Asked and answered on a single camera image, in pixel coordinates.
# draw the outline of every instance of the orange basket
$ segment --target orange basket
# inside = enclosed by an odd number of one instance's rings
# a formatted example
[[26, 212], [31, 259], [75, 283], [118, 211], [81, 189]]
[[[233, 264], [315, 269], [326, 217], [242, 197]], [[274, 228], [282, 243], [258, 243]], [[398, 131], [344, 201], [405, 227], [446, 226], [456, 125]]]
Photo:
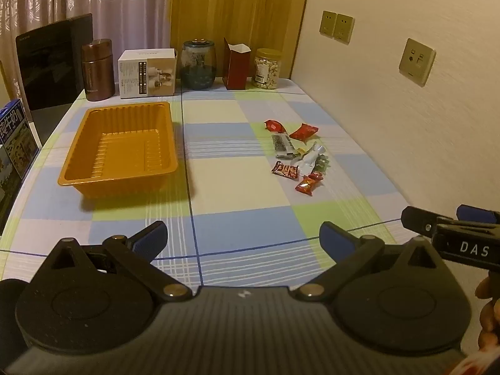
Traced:
[[87, 198], [157, 191], [177, 169], [169, 103], [89, 109], [57, 182]]

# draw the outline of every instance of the sheer curtain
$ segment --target sheer curtain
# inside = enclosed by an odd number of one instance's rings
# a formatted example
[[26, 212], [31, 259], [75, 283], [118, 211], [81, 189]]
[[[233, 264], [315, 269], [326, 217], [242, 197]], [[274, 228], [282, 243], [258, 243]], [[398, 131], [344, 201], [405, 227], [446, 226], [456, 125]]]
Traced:
[[94, 38], [112, 40], [116, 66], [126, 49], [169, 47], [169, 8], [170, 0], [0, 0], [0, 60], [12, 91], [26, 102], [16, 54], [17, 35], [91, 12]]

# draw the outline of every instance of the blue line on tablecloth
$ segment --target blue line on tablecloth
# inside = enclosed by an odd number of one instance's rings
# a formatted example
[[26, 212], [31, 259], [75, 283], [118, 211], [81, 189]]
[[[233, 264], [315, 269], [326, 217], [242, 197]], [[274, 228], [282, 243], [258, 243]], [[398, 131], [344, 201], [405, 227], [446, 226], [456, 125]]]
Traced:
[[[351, 229], [346, 230], [346, 231], [349, 232], [349, 233], [351, 233], [353, 231], [358, 231], [358, 230], [361, 230], [361, 229], [364, 229], [364, 228], [375, 227], [376, 225], [380, 225], [380, 224], [393, 223], [394, 221], [399, 221], [399, 220], [401, 220], [401, 219], [400, 218], [394, 218], [392, 220], [381, 221], [381, 222], [378, 222], [378, 223], [363, 225], [362, 227], [351, 228]], [[318, 239], [318, 238], [319, 237], [301, 238], [301, 239], [295, 239], [293, 241], [279, 242], [277, 244], [261, 245], [259, 247], [232, 249], [232, 250], [229, 250], [229, 251], [221, 251], [221, 252], [207, 252], [207, 253], [204, 253], [204, 254], [196, 253], [195, 255], [183, 255], [181, 257], [155, 258], [154, 260], [155, 261], [166, 261], [166, 260], [173, 260], [173, 259], [196, 258], [199, 261], [200, 257], [213, 257], [214, 255], [224, 255], [224, 254], [231, 254], [231, 253], [240, 253], [240, 252], [244, 252], [244, 251], [253, 251], [253, 250], [256, 250], [256, 249], [279, 247], [280, 245], [289, 245], [289, 244], [303, 243], [305, 241], [310, 241], [312, 239]], [[30, 253], [30, 252], [11, 251], [11, 250], [7, 250], [7, 249], [0, 249], [0, 252], [13, 253], [13, 254], [21, 254], [21, 255], [31, 255], [32, 257], [46, 257], [47, 256], [47, 255], [42, 255], [42, 254], [34, 254], [34, 253]]]
[[191, 193], [189, 192], [188, 161], [186, 160], [186, 137], [184, 136], [184, 106], [183, 106], [182, 86], [181, 86], [181, 117], [182, 117], [182, 149], [184, 156], [184, 171], [186, 172], [187, 201], [189, 203], [189, 214], [191, 215], [192, 239], [194, 240], [194, 250], [196, 252], [195, 256], [198, 262], [199, 283], [201, 286], [203, 286], [202, 263], [199, 260], [198, 242], [196, 241], [196, 229], [194, 228], [193, 206], [191, 204]]

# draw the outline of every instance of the wall switch plate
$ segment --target wall switch plate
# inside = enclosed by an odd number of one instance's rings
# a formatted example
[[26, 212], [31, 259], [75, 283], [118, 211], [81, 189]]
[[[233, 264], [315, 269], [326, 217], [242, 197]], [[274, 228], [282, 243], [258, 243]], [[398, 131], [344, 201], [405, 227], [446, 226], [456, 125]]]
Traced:
[[336, 19], [337, 19], [336, 13], [330, 11], [323, 11], [323, 17], [321, 18], [321, 25], [319, 26], [319, 33], [332, 37]]
[[436, 58], [436, 51], [420, 42], [408, 38], [399, 72], [421, 87], [426, 85], [429, 73]]
[[339, 14], [335, 22], [333, 37], [342, 42], [349, 43], [354, 28], [354, 18], [348, 15]]

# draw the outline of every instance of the jar of nuts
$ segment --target jar of nuts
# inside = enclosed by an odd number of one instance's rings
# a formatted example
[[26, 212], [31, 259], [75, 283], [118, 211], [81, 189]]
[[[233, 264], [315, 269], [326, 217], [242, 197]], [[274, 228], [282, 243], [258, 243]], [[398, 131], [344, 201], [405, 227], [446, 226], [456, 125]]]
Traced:
[[280, 51], [267, 48], [257, 49], [255, 55], [255, 76], [252, 78], [253, 84], [261, 89], [276, 89], [280, 68]]

